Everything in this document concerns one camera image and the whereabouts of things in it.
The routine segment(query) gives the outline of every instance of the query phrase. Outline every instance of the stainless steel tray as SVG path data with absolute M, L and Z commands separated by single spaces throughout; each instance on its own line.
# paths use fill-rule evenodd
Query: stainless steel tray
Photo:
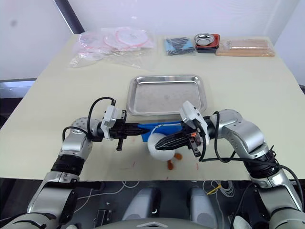
M 127 111 L 132 115 L 179 114 L 190 101 L 201 112 L 207 107 L 203 82 L 197 75 L 149 75 L 131 80 Z

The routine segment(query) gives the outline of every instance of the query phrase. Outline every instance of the table surface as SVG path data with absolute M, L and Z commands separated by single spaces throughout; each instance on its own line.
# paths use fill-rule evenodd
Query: table surface
M 102 96 L 116 99 L 125 108 L 130 80 L 148 74 L 196 74 L 204 83 L 207 109 L 203 116 L 231 108 L 263 131 L 277 159 L 305 178 L 305 96 L 278 55 L 221 57 L 214 54 L 165 56 L 159 47 L 153 71 L 100 61 L 78 69 L 68 68 L 73 35 L 59 55 L 41 73 L 4 127 L 0 130 L 0 177 L 43 179 L 61 148 L 61 132 L 75 119 L 88 115 L 92 102 Z M 107 102 L 101 102 L 93 118 L 101 119 Z M 128 122 L 179 120 L 179 116 L 131 116 Z M 214 157 L 213 141 L 206 158 Z M 140 136 L 128 137 L 123 150 L 117 140 L 94 143 L 84 164 L 81 180 L 247 180 L 241 162 L 198 163 L 186 147 L 178 149 L 182 161 L 154 160 Z M 233 149 L 221 139 L 221 156 Z

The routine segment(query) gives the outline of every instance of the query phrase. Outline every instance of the black pole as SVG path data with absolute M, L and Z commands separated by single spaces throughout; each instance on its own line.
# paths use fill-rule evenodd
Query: black pole
M 54 0 L 54 2 L 73 34 L 85 32 L 68 0 Z

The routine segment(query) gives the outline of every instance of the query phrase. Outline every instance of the orange piece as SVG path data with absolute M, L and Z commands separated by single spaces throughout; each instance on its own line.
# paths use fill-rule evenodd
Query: orange piece
M 182 160 L 182 158 L 183 158 L 182 154 L 179 154 L 179 153 L 175 153 L 175 154 L 174 154 L 174 157 L 175 157 L 177 160 Z
M 172 169 L 173 169 L 173 164 L 172 164 L 172 162 L 171 162 L 170 160 L 167 161 L 167 168 L 168 168 L 169 170 L 172 170 Z

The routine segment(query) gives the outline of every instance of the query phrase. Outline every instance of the white wall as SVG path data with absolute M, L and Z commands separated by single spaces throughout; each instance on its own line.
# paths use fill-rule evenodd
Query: white wall
M 0 80 L 36 78 L 70 38 L 53 0 L 0 0 Z
M 273 43 L 299 0 L 70 0 L 85 30 L 134 25 L 157 34 L 269 36 Z
M 305 0 L 297 5 L 275 48 L 298 83 L 305 85 Z

